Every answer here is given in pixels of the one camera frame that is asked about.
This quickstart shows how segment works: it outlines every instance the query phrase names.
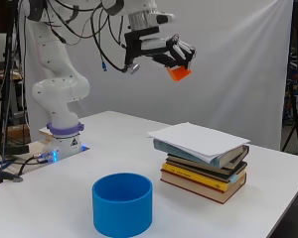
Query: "blue light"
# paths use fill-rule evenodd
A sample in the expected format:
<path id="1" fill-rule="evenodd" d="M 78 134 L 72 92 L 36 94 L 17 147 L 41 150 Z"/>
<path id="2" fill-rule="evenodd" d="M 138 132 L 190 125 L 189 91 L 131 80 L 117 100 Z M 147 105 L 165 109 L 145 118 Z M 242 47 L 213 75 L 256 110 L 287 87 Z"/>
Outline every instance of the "blue light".
<path id="1" fill-rule="evenodd" d="M 58 161 L 58 153 L 57 152 L 53 152 L 53 161 L 54 162 Z"/>

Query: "blue cylinder container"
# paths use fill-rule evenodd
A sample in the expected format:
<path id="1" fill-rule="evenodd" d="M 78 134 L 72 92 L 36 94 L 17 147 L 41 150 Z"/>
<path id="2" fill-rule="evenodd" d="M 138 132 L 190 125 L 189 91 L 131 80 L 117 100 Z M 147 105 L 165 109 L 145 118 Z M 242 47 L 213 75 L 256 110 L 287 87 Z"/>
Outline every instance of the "blue cylinder container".
<path id="1" fill-rule="evenodd" d="M 152 222 L 152 183 L 136 174 L 101 178 L 92 187 L 93 224 L 109 237 L 132 237 Z"/>

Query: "white paper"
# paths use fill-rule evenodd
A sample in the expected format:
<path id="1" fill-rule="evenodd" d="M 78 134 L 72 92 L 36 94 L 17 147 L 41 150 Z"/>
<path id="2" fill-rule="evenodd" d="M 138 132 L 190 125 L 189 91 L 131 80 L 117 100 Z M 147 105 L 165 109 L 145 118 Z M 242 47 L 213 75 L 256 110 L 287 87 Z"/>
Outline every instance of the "white paper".
<path id="1" fill-rule="evenodd" d="M 160 141 L 186 151 L 206 162 L 249 141 L 217 130 L 182 123 L 160 131 L 148 132 Z"/>

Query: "floor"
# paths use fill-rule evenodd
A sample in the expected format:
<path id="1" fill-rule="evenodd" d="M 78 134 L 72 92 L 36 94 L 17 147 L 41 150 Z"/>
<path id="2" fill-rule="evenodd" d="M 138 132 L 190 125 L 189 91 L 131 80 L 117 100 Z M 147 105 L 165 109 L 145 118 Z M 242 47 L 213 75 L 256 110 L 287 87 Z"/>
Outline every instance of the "floor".
<path id="1" fill-rule="evenodd" d="M 281 145 L 283 146 L 291 131 L 291 127 L 282 129 Z M 286 149 L 287 153 L 298 155 L 298 143 L 296 133 L 293 134 L 289 145 Z M 284 218 L 280 221 L 270 238 L 298 238 L 298 197 L 295 199 Z"/>

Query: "white table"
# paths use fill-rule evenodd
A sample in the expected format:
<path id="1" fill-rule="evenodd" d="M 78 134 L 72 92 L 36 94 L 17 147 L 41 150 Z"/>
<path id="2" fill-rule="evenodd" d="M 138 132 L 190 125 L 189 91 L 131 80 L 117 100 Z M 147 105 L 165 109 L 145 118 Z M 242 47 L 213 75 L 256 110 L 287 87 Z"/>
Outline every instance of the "white table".
<path id="1" fill-rule="evenodd" d="M 154 185 L 154 220 L 140 237 L 266 237 L 298 192 L 298 157 L 255 146 L 247 183 L 225 205 L 159 181 L 166 154 L 146 132 L 166 124 L 104 112 L 81 120 L 91 150 L 0 184 L 0 238 L 102 237 L 92 224 L 91 187 L 133 172 Z"/>

